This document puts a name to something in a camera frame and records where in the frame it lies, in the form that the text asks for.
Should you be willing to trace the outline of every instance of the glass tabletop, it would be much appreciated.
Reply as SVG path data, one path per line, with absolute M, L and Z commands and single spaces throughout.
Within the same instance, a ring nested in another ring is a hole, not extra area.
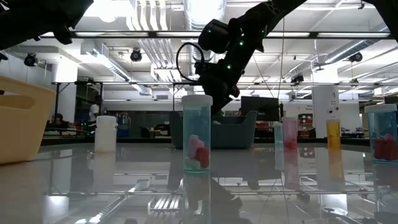
M 4 223 L 397 223 L 398 166 L 368 147 L 272 144 L 211 152 L 211 171 L 187 174 L 168 144 L 43 147 L 0 167 Z

